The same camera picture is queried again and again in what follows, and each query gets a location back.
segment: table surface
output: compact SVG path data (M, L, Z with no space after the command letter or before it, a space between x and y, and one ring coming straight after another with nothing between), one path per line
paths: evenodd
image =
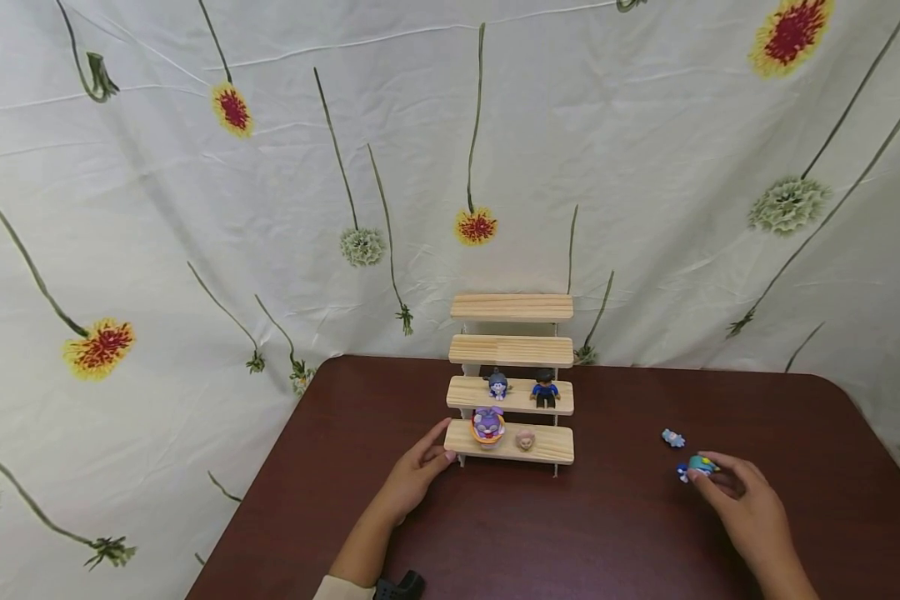
M187 598L311 598L393 462L455 412L445 393L459 373L438 360L325 362ZM388 579L417 570L426 600L759 598L715 514L675 473L714 449L766 474L821 598L900 598L900 472L839 387L663 368L559 377L577 397L560 417L574 465L557 479L538 463L451 466L394 532ZM667 446L664 428L687 447Z

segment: sleeve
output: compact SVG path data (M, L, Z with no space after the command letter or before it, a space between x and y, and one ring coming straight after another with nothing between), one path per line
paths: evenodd
M373 600L375 592L375 587L357 587L349 581L326 575L313 600Z

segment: wooden shelf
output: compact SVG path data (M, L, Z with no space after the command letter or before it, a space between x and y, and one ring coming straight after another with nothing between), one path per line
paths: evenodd
M516 447L514 438L521 429L530 429L537 434L537 441L527 452ZM527 425L524 423L507 423L504 437L492 450L480 448L480 444L470 434L470 422L455 418L447 428L443 447L463 456L496 458L508 461L524 461L528 463L551 463L551 465L572 465L573 463L573 430L567 427L551 425Z
M495 323L560 323L573 317L565 294L469 294L452 300L450 318Z
M459 333L452 336L449 358L457 365L569 368L573 366L573 340Z
M463 377L457 375L450 379L447 390L447 405L450 408L472 410L477 406L499 406L505 413L528 413L531 415L573 415L573 385L569 381L555 381L560 399L557 408L537 408L537 403L530 399L533 386L532 379L509 379L507 383L513 390L507 392L502 402L489 397L487 381L482 377Z

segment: blue figurine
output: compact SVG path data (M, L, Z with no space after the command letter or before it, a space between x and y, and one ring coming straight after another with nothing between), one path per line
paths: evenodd
M484 377L483 379L487 379L487 383L489 384L490 398L501 403L503 399L507 397L507 375L501 373L499 368L494 367L493 374L490 374L489 377Z
M537 372L537 385L533 386L530 399L537 400L537 408L557 408L560 392L557 390L557 386L553 385L551 368L541 368Z
M717 467L714 461L697 454L690 457L689 465L677 465L677 474L680 476L680 481L690 483L688 472L691 468L696 468L699 472L707 475L708 478L712 473L716 473L720 470L720 467Z
M683 448L686 446L686 441L683 440L683 436L676 431L664 429L663 433L660 434L660 437L663 437L664 442L670 444L670 448Z

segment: left hand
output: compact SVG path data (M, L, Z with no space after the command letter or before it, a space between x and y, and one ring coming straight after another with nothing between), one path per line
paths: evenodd
M430 482L457 459L455 452L445 451L443 446L433 444L451 421L450 417L444 418L413 444L393 466L387 481L373 499L372 509L393 526L399 525L408 513L416 509L427 494Z

